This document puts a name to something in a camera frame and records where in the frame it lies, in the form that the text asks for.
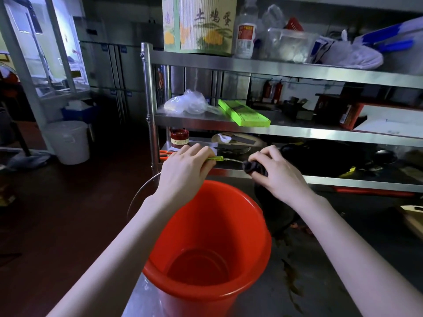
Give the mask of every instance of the hand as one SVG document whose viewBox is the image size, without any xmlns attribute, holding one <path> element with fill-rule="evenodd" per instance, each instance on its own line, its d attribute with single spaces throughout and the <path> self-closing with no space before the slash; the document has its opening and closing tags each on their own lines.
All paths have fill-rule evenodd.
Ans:
<svg viewBox="0 0 423 317">
<path fill-rule="evenodd" d="M 216 165 L 212 149 L 196 143 L 185 145 L 172 153 L 163 163 L 157 191 L 159 202 L 165 202 L 174 210 L 191 201 L 200 189 L 209 171 Z"/>
<path fill-rule="evenodd" d="M 250 174 L 254 181 L 290 207 L 294 208 L 296 201 L 314 193 L 301 172 L 282 157 L 276 146 L 263 148 L 252 154 L 248 160 L 260 162 L 269 174 L 266 177 L 254 171 Z"/>
</svg>

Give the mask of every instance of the plastic bottle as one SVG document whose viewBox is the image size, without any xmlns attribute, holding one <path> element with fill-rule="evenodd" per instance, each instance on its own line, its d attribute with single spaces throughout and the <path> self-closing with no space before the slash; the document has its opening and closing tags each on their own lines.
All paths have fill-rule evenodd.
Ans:
<svg viewBox="0 0 423 317">
<path fill-rule="evenodd" d="M 257 0 L 245 0 L 236 18 L 235 58 L 251 59 L 258 20 L 256 2 Z"/>
</svg>

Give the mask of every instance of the red plastic bucket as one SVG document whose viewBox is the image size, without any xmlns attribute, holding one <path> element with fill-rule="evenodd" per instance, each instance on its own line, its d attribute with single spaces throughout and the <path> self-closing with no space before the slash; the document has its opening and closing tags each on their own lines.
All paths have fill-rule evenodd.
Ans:
<svg viewBox="0 0 423 317">
<path fill-rule="evenodd" d="M 263 273 L 271 247 L 259 206 L 235 187 L 206 180 L 169 221 L 143 272 L 168 316 L 225 316 Z"/>
</svg>

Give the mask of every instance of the fire extinguisher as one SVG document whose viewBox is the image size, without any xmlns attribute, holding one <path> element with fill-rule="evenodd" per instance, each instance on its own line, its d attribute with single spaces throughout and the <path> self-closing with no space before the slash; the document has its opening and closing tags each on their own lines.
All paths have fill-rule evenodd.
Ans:
<svg viewBox="0 0 423 317">
<path fill-rule="evenodd" d="M 263 94 L 262 94 L 262 102 L 263 103 L 271 103 L 272 102 L 272 85 L 270 82 L 272 79 L 266 80 L 266 82 L 263 85 Z"/>
<path fill-rule="evenodd" d="M 275 93 L 273 95 L 273 103 L 277 104 L 280 100 L 280 94 L 282 93 L 282 79 L 275 86 Z"/>
</svg>

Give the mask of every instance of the forearm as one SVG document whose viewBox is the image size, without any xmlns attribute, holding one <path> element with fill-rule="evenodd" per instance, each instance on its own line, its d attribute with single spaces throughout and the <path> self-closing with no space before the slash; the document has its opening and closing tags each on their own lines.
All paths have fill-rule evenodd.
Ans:
<svg viewBox="0 0 423 317">
<path fill-rule="evenodd" d="M 154 195 L 145 199 L 134 218 L 48 317 L 120 317 L 156 240 L 172 217 L 169 206 Z"/>
<path fill-rule="evenodd" d="M 421 316 L 423 296 L 358 235 L 323 197 L 293 207 L 308 224 L 363 316 Z"/>
</svg>

